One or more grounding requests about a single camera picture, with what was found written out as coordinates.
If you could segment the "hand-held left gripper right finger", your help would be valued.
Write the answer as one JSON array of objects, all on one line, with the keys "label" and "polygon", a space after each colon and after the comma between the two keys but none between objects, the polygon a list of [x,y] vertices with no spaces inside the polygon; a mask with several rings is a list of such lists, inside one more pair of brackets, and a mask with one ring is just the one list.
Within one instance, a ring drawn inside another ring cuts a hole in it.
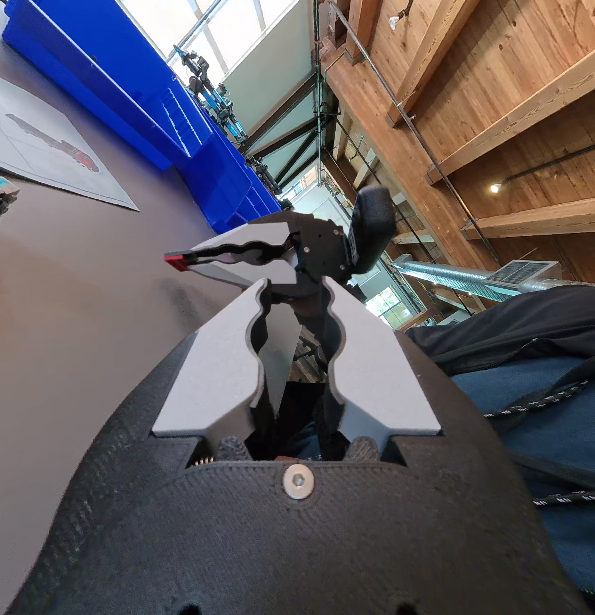
[{"label": "hand-held left gripper right finger", "polygon": [[436,437],[442,427],[395,331],[332,278],[322,279],[321,345],[327,360],[324,425],[348,442]]}]

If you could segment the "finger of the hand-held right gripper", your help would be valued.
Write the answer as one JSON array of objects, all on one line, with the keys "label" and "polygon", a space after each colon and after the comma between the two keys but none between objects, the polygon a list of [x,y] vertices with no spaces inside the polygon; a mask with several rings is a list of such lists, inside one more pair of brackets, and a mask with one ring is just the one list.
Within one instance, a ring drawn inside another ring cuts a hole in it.
[{"label": "finger of the hand-held right gripper", "polygon": [[241,254],[251,249],[275,250],[283,247],[290,236],[286,222],[248,223],[222,235],[201,242],[191,251],[198,258],[224,254]]},{"label": "finger of the hand-held right gripper", "polygon": [[209,260],[188,265],[187,269],[210,279],[216,279],[240,288],[249,288],[256,281],[267,279],[274,285],[295,285],[298,264],[296,251],[288,251],[282,257],[273,259],[263,265],[254,265],[245,261],[224,262]]}]

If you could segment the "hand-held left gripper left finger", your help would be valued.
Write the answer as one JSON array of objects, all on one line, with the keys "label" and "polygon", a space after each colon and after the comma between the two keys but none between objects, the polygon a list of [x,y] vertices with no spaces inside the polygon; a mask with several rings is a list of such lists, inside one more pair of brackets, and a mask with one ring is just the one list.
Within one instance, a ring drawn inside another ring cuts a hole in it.
[{"label": "hand-held left gripper left finger", "polygon": [[152,427],[155,436],[202,436],[216,452],[226,437],[269,434],[270,400],[258,356],[269,311],[270,281],[260,279],[196,332]]}]

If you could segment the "person's right forearm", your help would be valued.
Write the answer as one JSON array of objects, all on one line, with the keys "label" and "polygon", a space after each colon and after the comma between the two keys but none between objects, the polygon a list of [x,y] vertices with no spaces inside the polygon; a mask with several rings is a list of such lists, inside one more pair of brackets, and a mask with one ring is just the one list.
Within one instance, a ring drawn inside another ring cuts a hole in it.
[{"label": "person's right forearm", "polygon": [[589,359],[595,356],[595,286],[521,294],[459,324],[406,333],[447,376],[520,360]]}]

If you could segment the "grey desk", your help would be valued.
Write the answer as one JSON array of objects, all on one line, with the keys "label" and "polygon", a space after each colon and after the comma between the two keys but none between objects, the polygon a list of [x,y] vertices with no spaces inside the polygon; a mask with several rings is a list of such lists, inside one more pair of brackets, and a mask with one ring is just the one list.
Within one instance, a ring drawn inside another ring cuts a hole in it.
[{"label": "grey desk", "polygon": [[102,425],[238,295],[163,262],[212,236],[183,180],[10,49],[6,22],[0,2],[0,77],[62,112],[140,211],[22,181],[0,222],[0,614]]}]

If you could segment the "blue plastic storage bin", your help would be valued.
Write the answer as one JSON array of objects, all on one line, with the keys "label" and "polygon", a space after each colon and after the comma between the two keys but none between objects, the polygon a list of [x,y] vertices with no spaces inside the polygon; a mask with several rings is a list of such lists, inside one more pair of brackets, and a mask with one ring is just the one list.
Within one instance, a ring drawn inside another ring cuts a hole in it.
[{"label": "blue plastic storage bin", "polygon": [[217,234],[280,212],[277,200],[244,156],[188,93],[178,101],[194,130],[189,160],[179,167],[196,204]]},{"label": "blue plastic storage bin", "polygon": [[2,37],[161,170],[217,134],[115,1],[7,1]]}]

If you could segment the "blue sweatshirt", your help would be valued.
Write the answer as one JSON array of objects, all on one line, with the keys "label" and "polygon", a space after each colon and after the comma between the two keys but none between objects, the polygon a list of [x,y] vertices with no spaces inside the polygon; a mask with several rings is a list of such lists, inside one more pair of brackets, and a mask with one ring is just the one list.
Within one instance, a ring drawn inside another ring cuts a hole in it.
[{"label": "blue sweatshirt", "polygon": [[[578,357],[518,360],[452,377],[482,414],[506,408],[520,397],[548,389],[583,363]],[[595,472],[595,382],[532,413],[501,440],[511,453]],[[538,508],[562,568],[595,612],[595,501]]]}]

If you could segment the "open instruction booklet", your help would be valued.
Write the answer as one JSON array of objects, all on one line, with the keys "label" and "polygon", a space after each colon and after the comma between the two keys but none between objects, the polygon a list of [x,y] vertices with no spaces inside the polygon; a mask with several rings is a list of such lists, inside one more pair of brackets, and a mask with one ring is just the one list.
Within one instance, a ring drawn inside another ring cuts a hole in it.
[{"label": "open instruction booklet", "polygon": [[63,113],[2,78],[0,169],[43,185],[139,211]]}]

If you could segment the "silver air duct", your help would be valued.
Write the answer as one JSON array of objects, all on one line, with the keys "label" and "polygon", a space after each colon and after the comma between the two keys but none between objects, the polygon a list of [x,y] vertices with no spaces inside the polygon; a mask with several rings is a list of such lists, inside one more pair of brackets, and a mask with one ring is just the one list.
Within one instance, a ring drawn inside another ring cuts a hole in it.
[{"label": "silver air duct", "polygon": [[561,272],[557,261],[515,259],[491,272],[436,263],[422,263],[413,260],[410,255],[402,255],[393,261],[392,265],[403,275],[499,303],[520,294],[578,285],[578,282],[555,277]]}]

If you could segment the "black white drawstring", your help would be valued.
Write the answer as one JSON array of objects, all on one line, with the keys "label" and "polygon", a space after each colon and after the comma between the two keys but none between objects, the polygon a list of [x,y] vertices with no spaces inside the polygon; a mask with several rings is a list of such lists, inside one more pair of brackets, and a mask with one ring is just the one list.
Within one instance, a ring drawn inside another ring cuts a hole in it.
[{"label": "black white drawstring", "polygon": [[588,380],[583,380],[536,391],[511,402],[500,410],[484,413],[483,417],[486,419],[508,418],[515,414],[543,410],[581,393],[589,384]]},{"label": "black white drawstring", "polygon": [[534,497],[532,504],[537,508],[556,505],[592,504],[595,503],[595,489],[588,491],[574,491],[565,494]]}]

